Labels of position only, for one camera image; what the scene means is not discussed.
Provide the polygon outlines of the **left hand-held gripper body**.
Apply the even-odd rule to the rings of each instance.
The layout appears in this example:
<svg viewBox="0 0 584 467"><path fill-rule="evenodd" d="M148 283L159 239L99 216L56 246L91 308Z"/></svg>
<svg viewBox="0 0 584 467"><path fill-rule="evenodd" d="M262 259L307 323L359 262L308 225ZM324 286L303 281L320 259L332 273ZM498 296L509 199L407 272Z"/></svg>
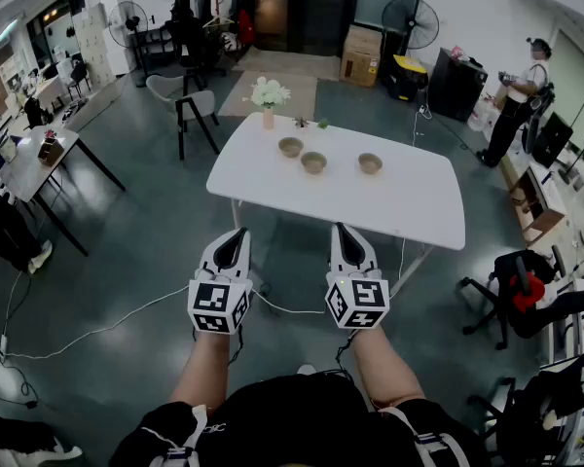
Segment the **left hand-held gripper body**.
<svg viewBox="0 0 584 467"><path fill-rule="evenodd" d="M188 289L188 314L199 332L234 335L250 309L253 282L237 274L197 269Z"/></svg>

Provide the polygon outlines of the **beige ceramic bowl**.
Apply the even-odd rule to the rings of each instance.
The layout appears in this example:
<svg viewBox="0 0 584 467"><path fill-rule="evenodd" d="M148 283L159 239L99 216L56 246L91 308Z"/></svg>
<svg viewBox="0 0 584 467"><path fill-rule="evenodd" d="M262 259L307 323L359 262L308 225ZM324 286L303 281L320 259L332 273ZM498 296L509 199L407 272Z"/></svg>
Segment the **beige ceramic bowl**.
<svg viewBox="0 0 584 467"><path fill-rule="evenodd" d="M327 165L327 159L318 152L305 152L301 156L304 170L312 175L320 174Z"/></svg>
<svg viewBox="0 0 584 467"><path fill-rule="evenodd" d="M284 137L279 140L278 149L286 158L295 159L301 155L304 143L296 137Z"/></svg>
<svg viewBox="0 0 584 467"><path fill-rule="evenodd" d="M368 175L377 174L383 168L383 161L371 153L363 153L358 157L358 164L362 172Z"/></svg>

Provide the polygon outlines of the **person's right forearm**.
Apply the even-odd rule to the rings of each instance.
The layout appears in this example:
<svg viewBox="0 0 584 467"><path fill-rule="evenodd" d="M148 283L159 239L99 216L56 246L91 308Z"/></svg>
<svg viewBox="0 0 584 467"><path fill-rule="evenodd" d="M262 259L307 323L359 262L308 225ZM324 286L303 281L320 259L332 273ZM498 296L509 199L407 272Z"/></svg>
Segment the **person's right forearm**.
<svg viewBox="0 0 584 467"><path fill-rule="evenodd" d="M359 331L352 339L352 349L366 394L376 407L396 407L425 398L416 375L380 325Z"/></svg>

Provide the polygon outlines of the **person's left forearm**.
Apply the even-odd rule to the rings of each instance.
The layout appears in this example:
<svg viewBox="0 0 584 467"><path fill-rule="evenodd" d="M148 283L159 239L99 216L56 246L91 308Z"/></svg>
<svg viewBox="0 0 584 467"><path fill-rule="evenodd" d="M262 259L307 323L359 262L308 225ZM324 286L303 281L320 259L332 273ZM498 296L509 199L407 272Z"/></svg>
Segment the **person's left forearm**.
<svg viewBox="0 0 584 467"><path fill-rule="evenodd" d="M205 405L209 414L226 401L230 336L200 332L170 402Z"/></svg>

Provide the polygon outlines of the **person's black shirt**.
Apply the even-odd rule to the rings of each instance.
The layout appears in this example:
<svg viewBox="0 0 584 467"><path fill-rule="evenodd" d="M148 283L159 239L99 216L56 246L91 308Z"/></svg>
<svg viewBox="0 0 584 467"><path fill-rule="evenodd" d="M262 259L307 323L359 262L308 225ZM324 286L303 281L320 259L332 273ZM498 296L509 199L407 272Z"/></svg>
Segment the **person's black shirt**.
<svg viewBox="0 0 584 467"><path fill-rule="evenodd" d="M260 381L212 414L167 403L118 445L109 467L491 467L482 441L438 404L372 412L333 373Z"/></svg>

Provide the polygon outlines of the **black office chair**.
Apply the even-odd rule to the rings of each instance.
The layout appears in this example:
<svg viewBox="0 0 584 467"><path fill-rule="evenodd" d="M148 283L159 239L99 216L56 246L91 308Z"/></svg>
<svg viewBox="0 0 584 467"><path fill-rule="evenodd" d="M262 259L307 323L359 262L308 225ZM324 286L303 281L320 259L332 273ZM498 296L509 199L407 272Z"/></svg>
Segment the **black office chair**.
<svg viewBox="0 0 584 467"><path fill-rule="evenodd" d="M458 287L473 286L492 303L493 308L477 324L465 326L462 332L466 336L472 335L495 318L501 331L501 340L495 349L504 350L508 346L509 328L513 328L518 337L529 339L552 323L553 317L545 311L543 302L556 300L552 283L566 274L559 248L554 246L552 253L553 263L529 249L496 258L489 276L490 282L498 282L496 293L477 280L464 277Z"/></svg>

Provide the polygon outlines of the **grey chair with black legs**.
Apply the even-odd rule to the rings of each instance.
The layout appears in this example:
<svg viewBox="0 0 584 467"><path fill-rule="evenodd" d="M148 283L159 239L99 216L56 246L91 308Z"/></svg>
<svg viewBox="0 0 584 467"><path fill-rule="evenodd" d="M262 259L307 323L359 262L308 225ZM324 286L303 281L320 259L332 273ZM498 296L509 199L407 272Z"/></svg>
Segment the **grey chair with black legs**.
<svg viewBox="0 0 584 467"><path fill-rule="evenodd" d="M194 79L197 90L192 93L183 93L175 96L179 90L186 90L190 79ZM146 88L163 107L164 111L175 122L178 140L179 160L185 159L184 135L189 122L197 122L205 139L215 155L220 149L215 143L212 134L205 124L205 118L210 117L216 126L219 126L215 115L215 95L211 90L204 90L195 74L168 78L161 75L150 75L145 82Z"/></svg>

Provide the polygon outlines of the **beige rug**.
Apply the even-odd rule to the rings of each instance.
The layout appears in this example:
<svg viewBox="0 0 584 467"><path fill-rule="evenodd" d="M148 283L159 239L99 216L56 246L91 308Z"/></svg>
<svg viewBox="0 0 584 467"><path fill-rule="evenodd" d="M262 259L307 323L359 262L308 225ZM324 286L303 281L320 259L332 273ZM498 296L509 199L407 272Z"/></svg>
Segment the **beige rug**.
<svg viewBox="0 0 584 467"><path fill-rule="evenodd" d="M234 70L293 74L337 82L340 66L337 56L263 51L251 47Z"/></svg>
<svg viewBox="0 0 584 467"><path fill-rule="evenodd" d="M259 77L267 80L276 80L283 87L290 90L291 97L284 104L275 106L274 113L291 118L314 120L317 79L314 77L298 76L285 73L265 73L244 71L231 92L222 103L218 111L223 117L246 117L253 112L260 112L262 108L255 105L250 96L252 86Z"/></svg>

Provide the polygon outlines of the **low wooden cabinet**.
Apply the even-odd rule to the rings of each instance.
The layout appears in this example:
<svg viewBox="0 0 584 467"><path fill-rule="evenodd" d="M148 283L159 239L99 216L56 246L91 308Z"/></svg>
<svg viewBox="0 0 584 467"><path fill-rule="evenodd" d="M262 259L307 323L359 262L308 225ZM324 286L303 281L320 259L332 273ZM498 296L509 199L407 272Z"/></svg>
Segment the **low wooden cabinet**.
<svg viewBox="0 0 584 467"><path fill-rule="evenodd" d="M566 217L566 206L552 172L531 162L509 190L527 248Z"/></svg>

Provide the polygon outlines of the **black cabinet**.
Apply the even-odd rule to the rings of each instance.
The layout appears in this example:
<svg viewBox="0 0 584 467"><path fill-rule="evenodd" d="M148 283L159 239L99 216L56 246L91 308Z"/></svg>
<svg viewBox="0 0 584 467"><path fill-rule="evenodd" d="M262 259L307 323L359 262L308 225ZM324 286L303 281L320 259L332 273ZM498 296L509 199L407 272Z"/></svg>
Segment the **black cabinet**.
<svg viewBox="0 0 584 467"><path fill-rule="evenodd" d="M430 76L427 95L433 113L466 122L488 79L477 61L462 61L441 48Z"/></svg>

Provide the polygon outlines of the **small wooden box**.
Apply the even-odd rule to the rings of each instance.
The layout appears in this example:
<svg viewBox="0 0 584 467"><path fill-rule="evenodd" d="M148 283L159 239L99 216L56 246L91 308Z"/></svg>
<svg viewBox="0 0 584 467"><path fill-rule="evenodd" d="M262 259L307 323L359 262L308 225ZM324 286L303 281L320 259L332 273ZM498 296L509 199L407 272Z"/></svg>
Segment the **small wooden box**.
<svg viewBox="0 0 584 467"><path fill-rule="evenodd" d="M41 143L37 158L42 165L52 167L58 162L63 153L64 149L57 138L45 137Z"/></svg>

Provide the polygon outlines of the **grey side table black legs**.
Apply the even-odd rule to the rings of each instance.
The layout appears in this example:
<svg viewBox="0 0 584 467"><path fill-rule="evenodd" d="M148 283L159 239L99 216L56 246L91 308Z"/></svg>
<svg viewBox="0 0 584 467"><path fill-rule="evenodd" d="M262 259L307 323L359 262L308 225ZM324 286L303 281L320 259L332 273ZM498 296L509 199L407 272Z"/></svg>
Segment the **grey side table black legs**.
<svg viewBox="0 0 584 467"><path fill-rule="evenodd" d="M59 145L62 149L60 154L51 155L50 165L46 165L38 157L48 131L54 134L51 138L52 145ZM11 162L6 162L2 166L0 174L5 185L17 199L25 203L36 202L71 244L85 257L88 257L88 251L65 227L52 211L51 206L41 196L44 185L74 147L78 147L121 191L126 189L121 181L91 151L77 132L61 127L36 126L28 131L17 145L17 155Z"/></svg>

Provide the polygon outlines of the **black box speaker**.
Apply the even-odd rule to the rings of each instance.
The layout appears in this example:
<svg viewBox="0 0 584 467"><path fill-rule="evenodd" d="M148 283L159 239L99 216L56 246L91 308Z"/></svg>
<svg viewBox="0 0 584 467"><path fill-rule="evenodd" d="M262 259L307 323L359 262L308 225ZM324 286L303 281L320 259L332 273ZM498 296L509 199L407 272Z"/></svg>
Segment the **black box speaker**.
<svg viewBox="0 0 584 467"><path fill-rule="evenodd" d="M539 164L549 168L572 134L572 127L558 114L552 113L536 137L532 157Z"/></svg>

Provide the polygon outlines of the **coat rack with clothes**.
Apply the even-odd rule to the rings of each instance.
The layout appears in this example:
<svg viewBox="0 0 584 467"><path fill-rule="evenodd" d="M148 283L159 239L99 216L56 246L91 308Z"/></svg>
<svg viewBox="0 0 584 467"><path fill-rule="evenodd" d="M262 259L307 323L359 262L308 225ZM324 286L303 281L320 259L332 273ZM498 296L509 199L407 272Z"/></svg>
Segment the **coat rack with clothes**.
<svg viewBox="0 0 584 467"><path fill-rule="evenodd" d="M175 0L165 23L181 66L226 76L224 61L240 47L239 0Z"/></svg>

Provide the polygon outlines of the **white locker cabinet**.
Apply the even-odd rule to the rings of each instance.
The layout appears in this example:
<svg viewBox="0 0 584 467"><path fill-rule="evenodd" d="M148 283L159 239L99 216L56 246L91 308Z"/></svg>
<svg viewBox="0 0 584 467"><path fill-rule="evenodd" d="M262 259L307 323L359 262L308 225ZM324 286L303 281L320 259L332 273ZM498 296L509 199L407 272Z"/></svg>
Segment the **white locker cabinet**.
<svg viewBox="0 0 584 467"><path fill-rule="evenodd" d="M103 31L107 27L104 8L97 4L72 17L76 39L89 77L96 88L115 81L108 57Z"/></svg>

